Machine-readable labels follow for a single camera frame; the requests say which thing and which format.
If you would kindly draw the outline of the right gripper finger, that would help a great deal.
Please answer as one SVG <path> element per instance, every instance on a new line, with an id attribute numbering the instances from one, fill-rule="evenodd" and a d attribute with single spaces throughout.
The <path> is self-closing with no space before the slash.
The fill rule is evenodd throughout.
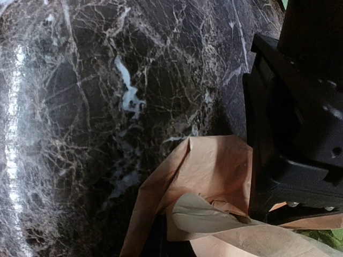
<path id="1" fill-rule="evenodd" d="M 169 252 L 169 243 L 167 242 L 166 215 L 159 215 L 155 218 L 141 255 L 143 257 L 171 256 Z"/>

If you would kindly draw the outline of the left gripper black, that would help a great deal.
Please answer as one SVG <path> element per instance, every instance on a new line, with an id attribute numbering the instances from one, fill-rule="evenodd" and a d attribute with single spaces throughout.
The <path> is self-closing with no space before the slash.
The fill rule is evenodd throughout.
<path id="1" fill-rule="evenodd" d="M 249 216 L 342 213 L 342 1 L 289 1 L 278 39 L 253 37 L 243 76 Z"/>

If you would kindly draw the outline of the beige pink wrapping paper sheet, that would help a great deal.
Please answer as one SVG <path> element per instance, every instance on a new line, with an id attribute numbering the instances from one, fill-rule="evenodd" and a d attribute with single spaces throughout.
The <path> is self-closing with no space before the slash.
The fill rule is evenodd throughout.
<path id="1" fill-rule="evenodd" d="M 342 256 L 296 229 L 338 229 L 342 215 L 260 222 L 248 213 L 253 151 L 233 135 L 189 137 L 141 185 L 121 256 L 139 256 L 155 217 L 196 256 Z"/>

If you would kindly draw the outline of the green leafy fake flower bunch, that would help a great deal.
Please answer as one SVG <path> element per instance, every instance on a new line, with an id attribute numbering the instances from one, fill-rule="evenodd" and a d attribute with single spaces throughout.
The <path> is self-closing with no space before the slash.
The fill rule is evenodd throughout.
<path id="1" fill-rule="evenodd" d="M 320 241 L 342 251 L 342 229 L 337 230 L 297 230 L 299 234 Z"/>

